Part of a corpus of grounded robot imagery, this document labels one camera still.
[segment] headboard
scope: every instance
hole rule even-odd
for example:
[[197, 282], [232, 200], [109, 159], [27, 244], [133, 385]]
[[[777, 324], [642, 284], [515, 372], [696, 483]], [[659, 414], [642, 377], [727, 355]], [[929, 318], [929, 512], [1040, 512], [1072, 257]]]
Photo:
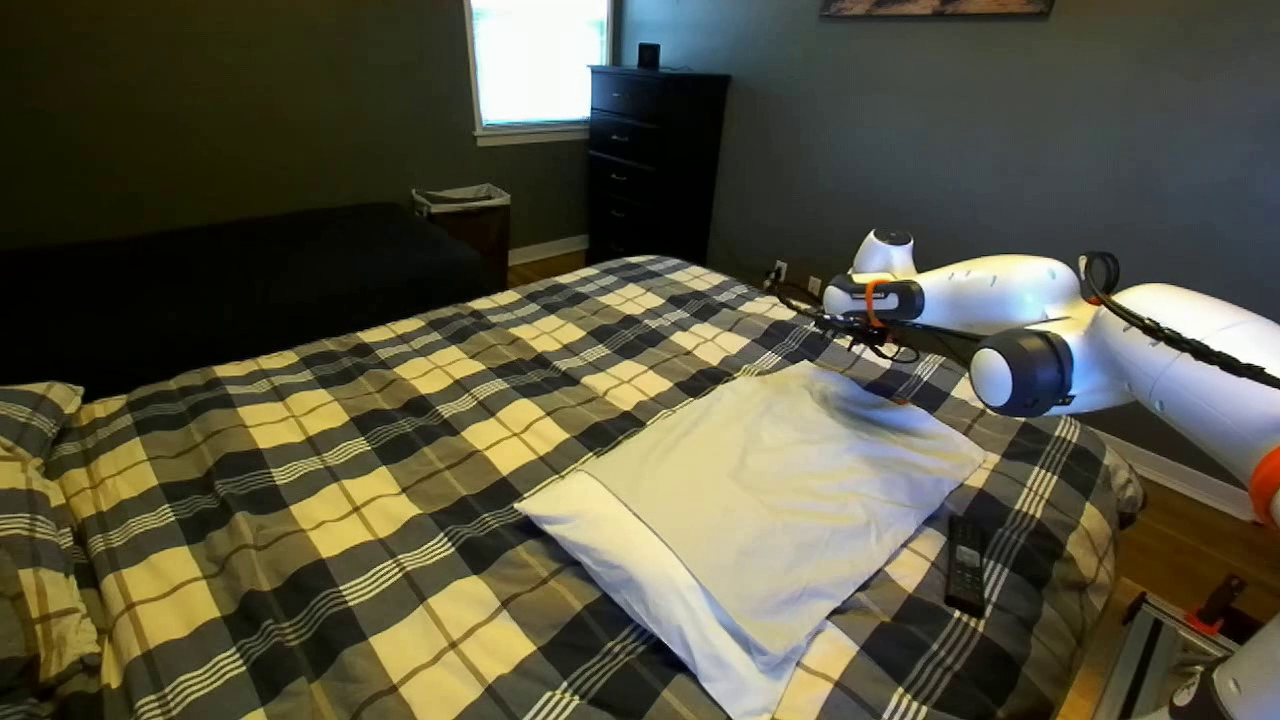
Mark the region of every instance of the headboard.
[[400, 206], [0, 254], [0, 385], [109, 395], [482, 296], [482, 257]]

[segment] floor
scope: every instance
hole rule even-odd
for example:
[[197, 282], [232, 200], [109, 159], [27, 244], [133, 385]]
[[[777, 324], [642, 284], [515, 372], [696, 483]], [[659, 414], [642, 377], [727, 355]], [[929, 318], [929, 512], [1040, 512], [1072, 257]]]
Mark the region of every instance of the floor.
[[[508, 274], [511, 284], [580, 267], [585, 257], [553, 257]], [[1113, 657], [1123, 641], [1123, 608], [1152, 593], [1177, 608], [1202, 608], [1226, 575], [1239, 575], [1239, 613], [1280, 615], [1280, 534], [1220, 516], [1149, 481], [1149, 510], [1121, 534], [1121, 583], [1081, 661], [1059, 720], [1092, 720]]]

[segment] pillow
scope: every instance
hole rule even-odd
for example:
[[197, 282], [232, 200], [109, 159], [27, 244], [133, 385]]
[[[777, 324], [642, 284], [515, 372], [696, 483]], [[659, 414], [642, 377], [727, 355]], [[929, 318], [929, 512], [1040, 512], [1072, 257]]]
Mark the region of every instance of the pillow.
[[80, 395], [80, 385], [0, 385], [0, 456], [45, 460]]
[[5, 641], [0, 717], [93, 696], [102, 690], [102, 631], [78, 579], [78, 541], [57, 481], [20, 456], [0, 456], [0, 583]]
[[743, 377], [515, 506], [727, 717], [767, 717], [810, 641], [986, 454], [812, 366]]

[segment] window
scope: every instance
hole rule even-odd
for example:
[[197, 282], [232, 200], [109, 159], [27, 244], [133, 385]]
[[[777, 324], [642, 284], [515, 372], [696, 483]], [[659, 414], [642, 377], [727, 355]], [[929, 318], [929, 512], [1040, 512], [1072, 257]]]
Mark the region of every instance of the window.
[[482, 145], [585, 136], [594, 63], [611, 58], [611, 0], [469, 0]]

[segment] picture frame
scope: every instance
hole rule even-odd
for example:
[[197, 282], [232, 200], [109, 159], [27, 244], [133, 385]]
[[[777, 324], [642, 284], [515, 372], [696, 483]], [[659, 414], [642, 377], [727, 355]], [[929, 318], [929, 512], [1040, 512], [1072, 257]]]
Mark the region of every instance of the picture frame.
[[825, 22], [1047, 18], [1053, 0], [822, 0]]

